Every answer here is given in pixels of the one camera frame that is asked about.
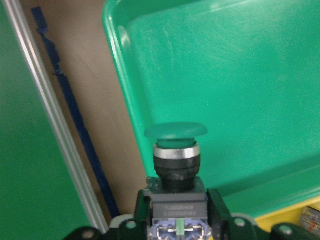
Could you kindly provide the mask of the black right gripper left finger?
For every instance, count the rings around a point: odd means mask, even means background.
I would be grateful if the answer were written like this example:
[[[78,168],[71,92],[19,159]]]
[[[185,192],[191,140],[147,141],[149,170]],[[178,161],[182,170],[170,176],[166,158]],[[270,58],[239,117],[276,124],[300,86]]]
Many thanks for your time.
[[[133,220],[135,222],[135,228],[133,229],[135,239],[152,240],[151,198],[145,196],[143,190],[138,192]]]

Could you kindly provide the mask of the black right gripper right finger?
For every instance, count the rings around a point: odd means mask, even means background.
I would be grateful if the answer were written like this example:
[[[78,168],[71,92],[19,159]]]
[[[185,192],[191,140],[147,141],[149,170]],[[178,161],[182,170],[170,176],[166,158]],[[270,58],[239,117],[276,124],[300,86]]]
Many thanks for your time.
[[[208,189],[206,194],[208,197],[208,223],[212,229],[212,236],[215,240],[229,240],[229,220],[231,213],[218,190]]]

